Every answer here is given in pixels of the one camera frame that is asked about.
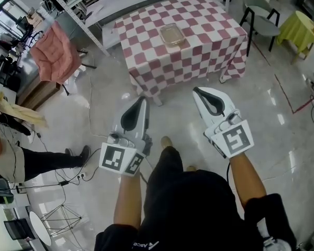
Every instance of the yellow tablecloth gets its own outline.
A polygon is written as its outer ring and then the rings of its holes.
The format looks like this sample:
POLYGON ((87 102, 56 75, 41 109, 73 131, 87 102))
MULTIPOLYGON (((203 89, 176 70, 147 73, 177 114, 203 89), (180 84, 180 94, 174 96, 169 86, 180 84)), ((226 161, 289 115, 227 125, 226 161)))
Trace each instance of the yellow tablecloth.
POLYGON ((297 46, 298 53, 302 53, 309 44, 314 43, 313 28, 314 22, 310 18, 300 11, 295 11, 281 25, 277 44, 290 40, 297 46))

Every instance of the beige shirt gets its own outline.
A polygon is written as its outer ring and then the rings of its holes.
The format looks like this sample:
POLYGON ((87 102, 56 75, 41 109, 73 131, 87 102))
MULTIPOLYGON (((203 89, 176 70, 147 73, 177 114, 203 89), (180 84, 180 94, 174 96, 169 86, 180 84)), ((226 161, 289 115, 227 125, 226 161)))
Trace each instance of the beige shirt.
POLYGON ((25 157, 23 150, 12 144, 12 148, 9 145, 9 142, 6 139, 1 138, 2 143, 2 154, 0 155, 0 175, 7 179, 9 182, 24 182, 25 181, 25 157))

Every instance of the person wearing black shirt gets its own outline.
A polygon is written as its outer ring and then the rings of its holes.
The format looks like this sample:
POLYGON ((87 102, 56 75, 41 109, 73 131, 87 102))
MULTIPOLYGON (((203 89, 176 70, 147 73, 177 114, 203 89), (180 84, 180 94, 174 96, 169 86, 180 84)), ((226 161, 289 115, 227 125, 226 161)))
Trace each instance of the person wearing black shirt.
POLYGON ((224 178, 194 167, 184 172, 168 137, 162 146, 148 180, 143 222, 140 174, 122 176, 114 223, 97 235, 95 251, 296 249, 281 197, 266 194, 244 153, 230 159, 243 220, 224 178), (270 249, 272 242, 281 245, 270 249))

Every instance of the person wearing beige shirt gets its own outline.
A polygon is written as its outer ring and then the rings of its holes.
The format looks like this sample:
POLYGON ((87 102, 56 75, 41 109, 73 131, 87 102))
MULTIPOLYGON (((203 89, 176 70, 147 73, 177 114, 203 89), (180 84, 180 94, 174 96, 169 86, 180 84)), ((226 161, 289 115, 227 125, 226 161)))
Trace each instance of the person wearing beige shirt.
POLYGON ((79 156, 73 156, 70 149, 65 153, 34 152, 0 137, 0 177, 12 183, 28 181, 52 170, 82 167, 89 154, 87 145, 79 156))

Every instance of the glossy floor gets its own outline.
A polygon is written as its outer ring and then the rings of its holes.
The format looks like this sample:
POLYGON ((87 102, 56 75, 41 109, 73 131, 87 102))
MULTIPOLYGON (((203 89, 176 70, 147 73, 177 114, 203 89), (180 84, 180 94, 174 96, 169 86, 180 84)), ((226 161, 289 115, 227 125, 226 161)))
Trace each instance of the glossy floor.
MULTIPOLYGON (((237 21, 242 17, 240 5, 241 0, 233 0, 230 9, 230 14, 237 21)), ((294 10, 288 1, 282 1, 276 7, 282 13, 281 22, 294 10)), ((160 139, 168 135, 180 151, 184 166, 194 164, 225 177, 228 161, 222 159, 202 136, 205 127, 194 104, 192 89, 207 86, 227 93, 248 120, 252 131, 255 147, 247 151, 247 155, 260 174, 267 192, 282 195, 290 225, 300 242, 314 229, 314 124, 310 117, 311 105, 295 114, 291 107, 296 110, 311 95, 304 78, 314 72, 314 48, 308 59, 300 59, 291 65, 294 51, 288 44, 274 45, 269 53, 269 38, 257 36, 254 41, 267 61, 253 45, 244 78, 221 84, 219 75, 211 74, 208 80, 197 79, 164 90, 160 96, 164 103, 161 107, 151 103, 149 135, 153 139, 153 147, 149 161, 152 166, 157 163, 161 152, 160 139)), ((89 49, 94 57, 89 54, 87 59, 90 62, 94 60, 97 69, 88 69, 71 77, 68 83, 71 95, 58 92, 40 109, 49 128, 38 131, 50 151, 63 152, 70 147, 78 154, 85 144, 92 151, 96 150, 105 140, 97 135, 109 132, 121 98, 134 96, 121 47, 112 49, 110 58, 102 55, 94 45, 89 49)), ((32 144, 22 138, 22 146, 44 151, 37 137, 32 144)), ((98 160, 99 152, 96 152, 83 169, 87 172, 87 179, 97 168, 98 160)), ((77 169, 65 170, 69 177, 77 172, 77 169)), ((142 172, 148 178, 151 169, 147 163, 142 165, 142 172)), ((54 237, 50 247, 52 250, 93 250, 96 234, 112 223, 118 178, 116 174, 98 169, 91 181, 64 187, 65 204, 83 219, 73 230, 78 243, 70 232, 63 233, 54 237)), ((54 172, 49 172, 27 185, 56 182, 54 172)), ((32 209, 38 215, 51 211, 64 201, 60 187, 30 189, 28 194, 32 209)))

